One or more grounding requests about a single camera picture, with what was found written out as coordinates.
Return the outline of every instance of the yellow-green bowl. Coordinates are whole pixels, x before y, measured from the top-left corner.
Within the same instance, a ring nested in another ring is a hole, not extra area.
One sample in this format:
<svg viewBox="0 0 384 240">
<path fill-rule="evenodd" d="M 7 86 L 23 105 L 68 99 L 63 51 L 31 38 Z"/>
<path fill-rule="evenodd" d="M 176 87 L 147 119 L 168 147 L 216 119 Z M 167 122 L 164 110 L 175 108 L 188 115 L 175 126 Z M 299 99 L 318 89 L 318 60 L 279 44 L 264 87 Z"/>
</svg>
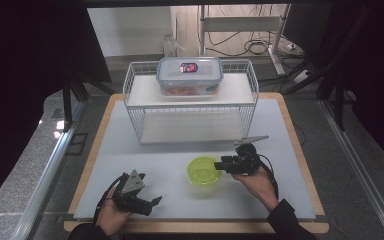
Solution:
<svg viewBox="0 0 384 240">
<path fill-rule="evenodd" d="M 221 171 L 216 170 L 214 162 L 216 157 L 201 156 L 193 159 L 188 167 L 188 176 L 191 183 L 197 186 L 214 185 L 221 176 Z"/>
</svg>

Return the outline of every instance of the label on container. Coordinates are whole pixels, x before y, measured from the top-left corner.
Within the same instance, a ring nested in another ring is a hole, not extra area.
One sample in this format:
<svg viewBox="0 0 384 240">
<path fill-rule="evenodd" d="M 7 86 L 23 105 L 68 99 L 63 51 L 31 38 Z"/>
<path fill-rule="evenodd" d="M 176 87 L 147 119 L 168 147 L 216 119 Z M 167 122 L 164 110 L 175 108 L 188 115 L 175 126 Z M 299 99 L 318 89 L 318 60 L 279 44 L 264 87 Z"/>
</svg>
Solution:
<svg viewBox="0 0 384 240">
<path fill-rule="evenodd" d="M 180 72 L 182 73 L 194 73 L 198 71 L 198 64 L 196 63 L 182 63 L 180 65 Z"/>
</svg>

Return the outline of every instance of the black sleeve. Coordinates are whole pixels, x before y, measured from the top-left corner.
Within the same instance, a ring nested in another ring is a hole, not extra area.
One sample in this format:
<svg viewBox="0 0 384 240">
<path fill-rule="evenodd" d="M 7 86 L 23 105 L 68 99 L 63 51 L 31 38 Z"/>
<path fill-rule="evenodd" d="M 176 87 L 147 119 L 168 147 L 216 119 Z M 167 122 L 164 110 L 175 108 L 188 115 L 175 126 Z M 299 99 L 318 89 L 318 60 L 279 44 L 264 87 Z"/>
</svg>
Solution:
<svg viewBox="0 0 384 240">
<path fill-rule="evenodd" d="M 83 223 L 77 225 L 70 233 L 68 240 L 110 240 L 105 235 L 104 231 L 100 226 L 93 226 L 92 223 Z"/>
<path fill-rule="evenodd" d="M 270 213 L 267 221 L 277 236 L 283 240 L 312 240 L 317 239 L 312 233 L 301 227 L 295 216 L 295 209 L 283 199 Z"/>
</svg>

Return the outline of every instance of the wooden board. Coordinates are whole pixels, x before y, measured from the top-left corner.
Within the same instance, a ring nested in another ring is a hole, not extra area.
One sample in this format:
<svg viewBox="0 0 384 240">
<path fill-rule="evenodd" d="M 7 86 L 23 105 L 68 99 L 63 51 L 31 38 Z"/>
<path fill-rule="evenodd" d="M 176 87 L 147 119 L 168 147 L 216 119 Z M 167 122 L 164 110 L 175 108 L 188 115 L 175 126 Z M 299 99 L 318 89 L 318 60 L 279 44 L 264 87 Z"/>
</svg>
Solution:
<svg viewBox="0 0 384 240">
<path fill-rule="evenodd" d="M 283 97 L 280 94 L 276 93 L 261 93 L 260 98 L 271 98 L 276 99 L 278 101 L 280 110 L 282 112 L 282 116 L 286 125 L 286 128 L 288 130 L 289 136 L 291 138 L 291 141 L 293 143 L 293 148 L 295 150 L 295 154 L 297 156 L 298 164 L 301 168 L 303 177 L 305 179 L 306 186 L 309 191 L 309 195 L 311 197 L 313 206 L 314 206 L 314 212 L 317 216 L 324 216 L 324 211 L 321 206 L 320 200 L 317 195 L 317 191 L 315 189 L 314 183 L 311 178 L 311 174 L 308 170 L 304 155 L 302 153 L 302 149 L 299 145 L 298 138 L 296 136 L 296 133 L 293 128 L 292 121 L 290 119 L 288 110 L 286 108 L 285 102 L 283 100 Z M 87 164 L 85 166 L 84 172 L 82 174 L 81 180 L 79 182 L 78 188 L 76 190 L 75 196 L 73 198 L 71 207 L 69 209 L 69 214 L 73 214 L 75 210 L 77 209 L 80 197 L 86 187 L 86 184 L 88 182 L 90 173 L 92 171 L 93 165 L 95 163 L 104 133 L 105 129 L 107 127 L 107 124 L 109 122 L 109 118 L 111 115 L 111 111 L 114 107 L 114 104 L 116 101 L 122 100 L 121 95 L 113 95 L 107 110 L 104 114 L 104 118 L 102 120 L 101 126 L 98 130 L 97 137 L 95 139 L 95 142 L 93 144 L 91 153 L 89 155 Z M 80 222 L 77 221 L 67 221 L 65 222 L 65 228 L 67 231 L 71 231 L 77 224 Z M 308 230 L 315 232 L 315 233 L 323 233 L 327 232 L 329 229 L 329 226 L 327 223 L 318 223 L 314 221 L 304 222 L 302 223 L 304 227 L 306 227 Z M 132 219 L 129 221 L 128 224 L 126 224 L 125 228 L 123 229 L 125 232 L 238 232 L 238 233 L 256 233 L 256 232 L 272 232 L 272 229 L 266 222 L 247 222 L 247 221 L 205 221 L 199 222 L 199 221 L 155 221 L 155 220 L 147 220 L 147 219 Z"/>
</svg>

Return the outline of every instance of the container lid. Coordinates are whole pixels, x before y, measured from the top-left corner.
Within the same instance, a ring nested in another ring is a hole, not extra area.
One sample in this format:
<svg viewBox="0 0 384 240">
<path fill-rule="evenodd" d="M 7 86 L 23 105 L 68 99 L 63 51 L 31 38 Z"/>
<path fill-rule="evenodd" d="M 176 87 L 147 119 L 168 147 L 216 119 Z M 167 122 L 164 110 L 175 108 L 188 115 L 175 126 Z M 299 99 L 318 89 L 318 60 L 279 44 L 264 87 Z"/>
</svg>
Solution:
<svg viewBox="0 0 384 240">
<path fill-rule="evenodd" d="M 163 58 L 157 69 L 159 82 L 211 81 L 223 79 L 221 61 L 218 58 Z"/>
<path fill-rule="evenodd" d="M 216 157 L 211 156 L 201 156 L 193 159 L 187 167 L 191 183 L 197 186 L 211 186 L 216 183 L 221 176 L 221 171 L 216 170 L 214 167 L 216 161 Z"/>
</svg>

